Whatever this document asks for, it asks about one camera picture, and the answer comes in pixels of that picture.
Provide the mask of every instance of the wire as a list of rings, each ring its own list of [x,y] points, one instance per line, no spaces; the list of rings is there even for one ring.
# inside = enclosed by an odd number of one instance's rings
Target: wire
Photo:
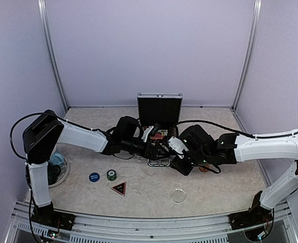
[[[118,156],[116,156],[115,154],[113,154],[113,156],[114,156],[115,158],[120,158],[120,159],[124,159],[124,160],[129,160],[129,159],[132,159],[132,158],[134,157],[134,154],[132,154],[132,156],[131,156],[130,158],[122,158],[122,157],[118,157]]]
[[[290,136],[292,136],[292,134],[282,134],[282,135],[274,135],[274,136],[256,137],[256,136],[254,136],[252,134],[245,133],[245,132],[242,132],[242,131],[238,131],[238,130],[235,130],[235,129],[231,129],[231,128],[222,126],[220,124],[213,123],[213,122],[208,121],[208,120],[183,120],[183,121],[179,121],[178,123],[176,123],[174,126],[172,126],[172,128],[176,127],[179,124],[184,124],[184,123],[206,123],[206,124],[210,124],[210,125],[213,125],[213,126],[222,128],[224,130],[227,130],[227,131],[230,131],[230,132],[233,132],[233,133],[241,134],[241,135],[243,135],[245,137],[248,137],[248,138],[255,138],[255,139],[284,138],[284,137],[290,137]]]
[[[32,113],[32,114],[26,115],[26,116],[20,118],[19,120],[17,120],[17,121],[14,123],[14,125],[13,125],[12,128],[11,128],[10,135],[9,135],[9,139],[10,139],[10,142],[11,142],[12,150],[13,150],[14,154],[15,154],[17,157],[21,158],[21,159],[26,159],[26,158],[23,157],[23,156],[21,156],[21,155],[19,155],[18,152],[16,151],[15,147],[14,147],[14,144],[13,144],[13,131],[14,131],[14,128],[15,128],[21,121],[23,121],[23,120],[25,120],[25,119],[27,119],[27,118],[29,118],[29,117],[31,117],[31,116],[35,116],[35,115],[49,115],[49,116],[55,117],[55,118],[57,118],[57,119],[59,119],[59,120],[65,122],[65,123],[74,125],[74,126],[76,126],[76,127],[79,127],[79,128],[85,129],[85,130],[89,130],[89,131],[101,131],[100,129],[91,129],[91,128],[84,127],[84,126],[82,126],[82,125],[79,125],[79,124],[77,124],[77,123],[73,123],[73,122],[71,122],[71,121],[68,121],[68,120],[66,120],[66,119],[64,119],[64,118],[61,118],[61,117],[59,117],[59,116],[57,116],[57,115],[55,115],[55,114],[51,114],[51,113],[37,112],[37,113]]]
[[[32,233],[32,236],[35,240],[35,242],[37,243],[40,243],[38,241],[38,239],[36,238],[36,235],[34,234],[34,231],[33,231],[33,226],[32,226],[32,220],[31,220],[31,207],[32,207],[32,198],[33,198],[33,193],[31,191],[31,195],[30,195],[31,199],[29,200],[29,207],[28,207],[28,219],[29,219],[29,227],[31,228],[31,233]]]
[[[268,237],[271,234],[271,231],[273,229],[273,225],[274,225],[274,218],[275,218],[275,212],[274,212],[274,208],[273,208],[273,218],[272,218],[272,225],[270,230],[268,231],[267,235],[265,235],[265,237],[263,239],[265,239],[266,237]]]

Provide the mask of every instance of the gray wall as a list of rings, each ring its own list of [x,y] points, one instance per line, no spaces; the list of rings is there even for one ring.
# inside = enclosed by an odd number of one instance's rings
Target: gray wall
[[[253,9],[254,0],[47,1],[69,104],[182,92],[184,105],[231,106]]]
[[[256,44],[238,114],[252,133],[298,127],[298,1],[263,1]],[[275,181],[289,160],[263,161]],[[298,226],[298,191],[288,198]]]
[[[27,192],[24,161],[10,148],[10,128],[23,115],[47,108],[63,115],[38,3],[0,1],[0,242],[16,200]],[[14,140],[21,154],[23,128],[18,127]]]

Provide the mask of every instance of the white table surface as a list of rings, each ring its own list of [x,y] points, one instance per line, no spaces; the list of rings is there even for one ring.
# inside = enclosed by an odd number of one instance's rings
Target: white table surface
[[[66,118],[87,127],[107,130],[120,117],[138,117],[136,107],[72,108]],[[182,108],[180,120],[205,119],[239,129],[229,109]],[[187,126],[180,125],[180,132]],[[226,133],[222,129],[202,124],[214,138]],[[222,165],[222,173],[202,173],[194,168],[183,176],[171,168],[151,168],[146,160],[122,160],[71,145],[58,145],[59,151],[71,166],[66,180],[50,189],[54,207],[93,215],[132,218],[172,218],[203,216],[245,210],[254,195],[265,188],[256,161],[237,165]],[[108,181],[106,172],[117,171],[115,181]],[[97,172],[100,179],[91,182],[89,175]],[[125,197],[111,187],[127,182]],[[187,197],[180,203],[172,201],[172,190],[183,189]]]

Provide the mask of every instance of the red triangle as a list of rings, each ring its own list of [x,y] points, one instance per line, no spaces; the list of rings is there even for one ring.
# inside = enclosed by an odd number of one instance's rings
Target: red triangle
[[[111,189],[113,191],[116,191],[118,194],[120,194],[122,196],[125,196],[126,185],[127,185],[127,183],[126,182],[123,182],[123,183],[121,183],[119,185],[116,185],[116,186],[112,187]]]

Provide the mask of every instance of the blue round token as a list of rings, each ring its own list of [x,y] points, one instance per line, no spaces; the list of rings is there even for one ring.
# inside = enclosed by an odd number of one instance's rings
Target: blue round token
[[[99,174],[98,173],[92,173],[89,175],[89,180],[91,182],[96,182],[99,180]]]

